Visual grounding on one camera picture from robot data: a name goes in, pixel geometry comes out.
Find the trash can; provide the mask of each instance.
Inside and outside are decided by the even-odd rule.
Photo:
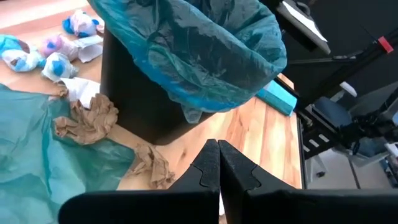
[[[197,124],[189,124],[181,105],[134,64],[132,55],[104,31],[101,93],[119,110],[117,124],[152,144],[168,144]],[[202,121],[211,113],[203,113]]]

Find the wooden table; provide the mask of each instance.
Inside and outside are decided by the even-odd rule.
[[[93,14],[87,6],[85,11]],[[63,32],[62,20],[73,11],[60,12],[45,18],[33,19],[19,25],[2,28],[0,33],[16,35],[22,40],[40,45],[44,38]],[[80,67],[79,77],[100,81],[101,58]],[[285,82],[292,83],[281,75]],[[14,73],[0,62],[0,83],[14,90],[56,93],[57,87],[40,76],[40,70],[29,73]],[[225,139],[248,156],[253,162],[285,181],[302,188],[299,137],[297,118],[286,117],[253,98],[246,104],[227,113],[217,113],[183,136],[166,146],[155,146],[168,160],[170,170],[180,177],[194,160],[207,139]],[[138,144],[149,144],[120,126],[113,128],[109,137],[134,149]],[[148,189],[149,174],[132,175],[128,172],[119,189]]]

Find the light blue plastic wrap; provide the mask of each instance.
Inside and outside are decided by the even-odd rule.
[[[275,16],[257,0],[88,2],[190,123],[245,103],[287,63]]]
[[[0,85],[0,223],[57,223],[73,196],[115,190],[134,151],[109,139],[80,146],[54,134],[66,100]]]

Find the black machine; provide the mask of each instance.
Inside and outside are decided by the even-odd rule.
[[[286,0],[294,8],[291,0]],[[262,0],[276,15],[281,27],[309,50],[327,43],[315,37],[289,15],[280,0]],[[295,112],[303,124],[302,144],[308,159],[341,144],[358,147],[359,139],[384,136],[398,141],[392,117],[398,111],[398,90],[376,111],[354,117],[346,126],[335,126],[312,106],[313,102],[398,44],[398,29],[377,39],[346,65],[300,96],[282,80],[276,82],[298,101]],[[310,140],[318,142],[314,146]],[[235,223],[361,223],[388,222],[398,210],[396,190],[297,190],[254,164],[226,141],[207,141],[188,170],[167,190],[86,193],[67,201],[59,223],[218,223],[219,196],[228,224]]]
[[[338,86],[347,78],[355,75],[358,71],[385,54],[391,53],[398,44],[398,29],[392,31],[385,37],[375,40],[364,51],[349,55],[347,57],[331,58],[329,60],[301,61],[295,64],[312,64],[327,62],[342,62],[342,66],[321,84],[316,86],[307,96],[300,96],[282,80],[275,81],[297,98],[295,112],[303,121],[303,144],[310,150],[304,152],[306,159],[311,158],[337,144],[349,149],[353,147],[355,154],[359,147],[359,140],[363,137],[376,138],[385,137],[388,142],[398,141],[398,128],[392,120],[395,112],[398,111],[398,89],[395,90],[385,103],[376,111],[363,116],[354,117],[352,123],[346,126],[335,126],[312,104],[320,97]],[[315,141],[319,146],[314,146],[310,140]]]

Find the brown packing paper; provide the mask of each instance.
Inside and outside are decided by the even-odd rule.
[[[71,102],[72,118],[55,118],[55,132],[60,137],[72,138],[79,144],[93,144],[110,132],[118,119],[118,112],[108,97],[97,93],[90,101],[89,110],[79,100]]]
[[[150,187],[166,189],[174,181],[174,173],[169,171],[169,162],[152,146],[137,145],[136,156],[140,163],[133,170],[133,174],[140,174],[151,170]]]
[[[70,103],[71,117],[59,117],[55,121],[55,132],[60,137],[72,138],[79,144],[92,144],[102,138],[109,137],[122,145],[123,142],[114,136],[112,129],[118,118],[116,109],[108,97],[97,93],[90,101],[90,109],[85,109],[80,101]],[[133,148],[139,160],[133,170],[134,175],[150,172],[149,186],[153,189],[164,189],[174,180],[174,173],[169,171],[169,162],[156,150],[154,146],[138,144],[127,146]]]

